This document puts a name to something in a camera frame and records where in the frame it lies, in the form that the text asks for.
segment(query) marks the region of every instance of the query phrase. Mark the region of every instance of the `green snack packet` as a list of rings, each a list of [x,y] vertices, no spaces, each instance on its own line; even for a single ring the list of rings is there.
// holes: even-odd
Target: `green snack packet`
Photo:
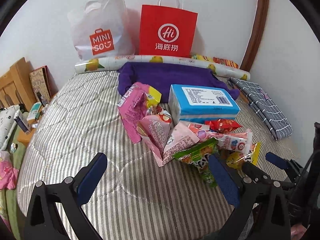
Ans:
[[[200,172],[202,179],[207,182],[210,187],[217,186],[217,182],[212,176],[208,160],[209,156],[217,151],[216,148],[217,140],[215,138],[210,138],[203,143],[199,143],[190,149],[178,152],[173,155],[173,158],[187,164],[193,164],[196,166]]]

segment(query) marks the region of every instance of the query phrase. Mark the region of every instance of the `green blanket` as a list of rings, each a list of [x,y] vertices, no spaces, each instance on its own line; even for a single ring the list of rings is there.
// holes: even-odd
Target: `green blanket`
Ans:
[[[21,169],[23,157],[26,152],[26,147],[22,143],[17,141],[20,130],[21,128],[17,125],[10,137],[10,140],[7,146],[7,151],[10,152],[11,144],[12,143],[18,144],[18,148],[16,152],[15,153],[10,152],[12,165],[14,166],[14,168],[18,170]],[[12,189],[12,190],[6,189],[5,198],[6,198],[7,212],[9,217],[9,223],[11,226],[11,231],[17,240],[21,240],[20,232],[23,232],[24,222],[26,218],[22,214],[18,206],[16,189]]]

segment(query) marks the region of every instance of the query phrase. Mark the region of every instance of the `book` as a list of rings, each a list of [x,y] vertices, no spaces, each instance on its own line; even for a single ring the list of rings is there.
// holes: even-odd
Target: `book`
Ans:
[[[37,97],[37,92],[40,92],[41,95],[44,96],[48,101],[52,96],[47,68],[47,66],[43,66],[35,69],[29,74],[32,89],[35,94],[35,97],[37,98],[37,101],[39,101]]]
[[[20,126],[21,130],[25,134],[29,134],[31,131],[31,126],[28,123],[27,119],[23,116],[22,112],[20,110],[17,110],[17,112],[14,114],[13,119],[16,121],[16,123]]]

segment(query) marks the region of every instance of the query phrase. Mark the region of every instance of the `red candy packet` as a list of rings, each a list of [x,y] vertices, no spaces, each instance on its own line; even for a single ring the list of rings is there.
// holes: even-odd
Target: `red candy packet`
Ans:
[[[218,133],[229,133],[242,127],[236,121],[232,119],[218,119],[212,121],[205,121],[205,124],[210,126],[210,130],[213,130]]]

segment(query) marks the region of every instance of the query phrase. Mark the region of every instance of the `striped mattress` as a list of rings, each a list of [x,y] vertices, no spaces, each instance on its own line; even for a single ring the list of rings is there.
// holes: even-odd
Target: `striped mattress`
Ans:
[[[177,160],[159,168],[146,144],[133,144],[117,110],[117,86],[116,71],[76,74],[54,97],[22,164],[17,185],[21,211],[27,215],[38,180],[60,183],[103,152],[107,170],[82,206],[103,239],[198,239],[221,228],[233,207],[219,187],[208,187],[196,169]],[[254,142],[262,142],[258,166],[284,179],[285,173],[264,156],[272,151],[293,158],[290,138],[274,141],[252,109],[240,98],[237,103],[237,122],[243,130],[252,129]],[[57,208],[70,239],[77,239],[62,205]]]

